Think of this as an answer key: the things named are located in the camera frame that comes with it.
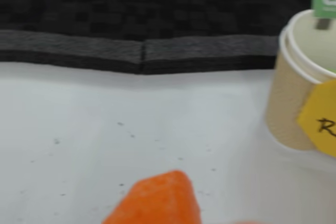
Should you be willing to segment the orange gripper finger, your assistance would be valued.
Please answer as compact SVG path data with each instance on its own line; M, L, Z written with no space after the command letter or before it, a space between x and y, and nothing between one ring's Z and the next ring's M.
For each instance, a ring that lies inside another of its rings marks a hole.
M136 182L103 223L201 223L192 182L173 170Z

